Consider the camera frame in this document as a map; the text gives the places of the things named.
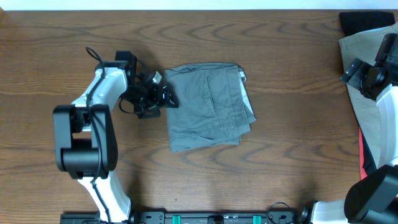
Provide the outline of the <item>grey shorts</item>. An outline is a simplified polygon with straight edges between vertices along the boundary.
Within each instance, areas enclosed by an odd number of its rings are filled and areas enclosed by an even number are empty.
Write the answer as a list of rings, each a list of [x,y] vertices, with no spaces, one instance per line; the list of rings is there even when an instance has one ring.
[[[256,121],[244,70],[235,63],[186,64],[165,70],[164,78],[178,103],[166,109],[172,152],[237,145]]]

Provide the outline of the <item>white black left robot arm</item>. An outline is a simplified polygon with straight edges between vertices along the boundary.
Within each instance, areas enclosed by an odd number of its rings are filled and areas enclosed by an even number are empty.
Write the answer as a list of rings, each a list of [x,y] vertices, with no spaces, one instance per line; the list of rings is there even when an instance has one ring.
[[[117,51],[114,60],[103,60],[90,47],[86,51],[98,61],[93,81],[79,98],[53,110],[55,162],[84,186],[98,213],[66,213],[60,223],[140,223],[115,171],[118,144],[111,112],[125,100],[138,118],[157,118],[161,108],[178,108],[178,103],[159,72],[137,72],[139,59],[131,51]]]

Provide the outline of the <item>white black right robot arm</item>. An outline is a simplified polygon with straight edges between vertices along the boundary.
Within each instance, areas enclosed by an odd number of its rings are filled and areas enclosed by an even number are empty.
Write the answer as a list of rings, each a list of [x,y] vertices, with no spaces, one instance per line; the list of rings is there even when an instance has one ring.
[[[376,102],[381,118],[378,168],[342,200],[305,207],[300,223],[397,223],[397,34],[386,34],[370,65],[355,58],[341,81]]]

